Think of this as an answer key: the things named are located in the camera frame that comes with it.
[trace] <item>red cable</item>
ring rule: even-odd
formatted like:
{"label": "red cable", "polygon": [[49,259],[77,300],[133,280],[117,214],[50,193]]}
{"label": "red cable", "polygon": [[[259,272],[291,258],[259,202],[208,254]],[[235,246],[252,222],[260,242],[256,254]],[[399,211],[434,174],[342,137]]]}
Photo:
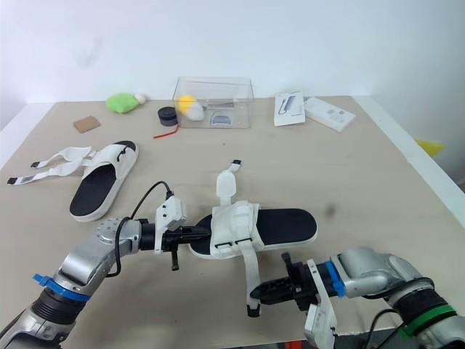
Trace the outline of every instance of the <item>red cable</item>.
{"label": "red cable", "polygon": [[178,129],[179,129],[179,123],[178,123],[178,125],[176,125],[176,129],[174,131],[171,131],[171,132],[168,132],[168,133],[163,133],[162,135],[158,135],[158,136],[153,136],[153,139],[162,138],[162,137],[169,136],[169,135],[174,135],[177,132]]}

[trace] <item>clear plastic box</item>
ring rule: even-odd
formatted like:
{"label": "clear plastic box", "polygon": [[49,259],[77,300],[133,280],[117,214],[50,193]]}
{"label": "clear plastic box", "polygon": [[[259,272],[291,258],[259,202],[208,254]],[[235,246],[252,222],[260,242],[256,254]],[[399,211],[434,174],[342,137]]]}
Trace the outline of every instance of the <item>clear plastic box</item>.
{"label": "clear plastic box", "polygon": [[[180,77],[173,104],[181,127],[245,129],[251,126],[254,92],[249,78]],[[181,110],[196,107],[197,119],[189,119]]]}

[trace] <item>table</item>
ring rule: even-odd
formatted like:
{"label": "table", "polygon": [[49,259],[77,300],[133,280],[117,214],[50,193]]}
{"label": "table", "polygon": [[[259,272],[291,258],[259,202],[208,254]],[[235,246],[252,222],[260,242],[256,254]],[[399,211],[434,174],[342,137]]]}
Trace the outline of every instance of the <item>table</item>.
{"label": "table", "polygon": [[[189,224],[217,205],[215,180],[233,159],[241,159],[236,199],[263,208],[298,207],[318,224],[312,244],[289,250],[293,260],[323,262],[353,246],[371,246],[409,260],[459,312],[465,313],[462,275],[464,229],[416,170],[351,97],[328,102],[357,118],[342,132],[315,121],[273,126],[273,100],[257,99],[250,129],[166,131],[156,111],[169,101],[151,101],[127,115],[107,111],[104,102],[57,103],[0,172],[0,327],[41,288],[34,273],[51,275],[66,254],[92,234],[96,222],[69,215],[79,174],[29,185],[7,186],[8,177],[27,175],[31,162],[67,146],[102,148],[119,140],[140,146],[139,159],[106,217],[128,215],[146,189],[166,180],[186,204]],[[73,121],[93,115],[102,126],[79,134]],[[163,200],[155,191],[139,211],[153,220]],[[263,281],[286,274],[282,250],[259,254]],[[303,338],[304,314],[294,302],[263,306],[247,318],[245,273],[240,257],[202,260],[183,246],[180,271],[169,254],[125,257],[118,278],[106,280],[78,317],[65,348],[226,348]],[[382,301],[334,299],[338,332],[368,330]],[[386,316],[380,327],[395,325]]]}

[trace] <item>black strap end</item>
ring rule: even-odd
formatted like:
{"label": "black strap end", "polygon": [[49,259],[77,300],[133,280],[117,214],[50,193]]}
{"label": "black strap end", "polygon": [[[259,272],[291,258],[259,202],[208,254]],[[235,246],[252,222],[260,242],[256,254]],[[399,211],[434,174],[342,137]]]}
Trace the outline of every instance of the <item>black strap end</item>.
{"label": "black strap end", "polygon": [[247,305],[247,315],[249,318],[258,318],[260,316],[260,304],[257,309],[251,309],[250,305]]}

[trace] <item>black insole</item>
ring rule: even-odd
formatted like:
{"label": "black insole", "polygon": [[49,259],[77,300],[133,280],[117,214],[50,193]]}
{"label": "black insole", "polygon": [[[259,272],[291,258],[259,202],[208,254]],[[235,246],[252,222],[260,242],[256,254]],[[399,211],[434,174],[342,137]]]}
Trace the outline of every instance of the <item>black insole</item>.
{"label": "black insole", "polygon": [[[210,229],[211,214],[197,226]],[[256,228],[266,246],[306,241],[316,234],[317,223],[303,209],[260,209]],[[199,254],[210,255],[210,237],[193,242],[190,246]]]}
{"label": "black insole", "polygon": [[112,164],[97,167],[79,185],[70,205],[73,216],[87,216],[95,212],[103,203],[116,180]]}

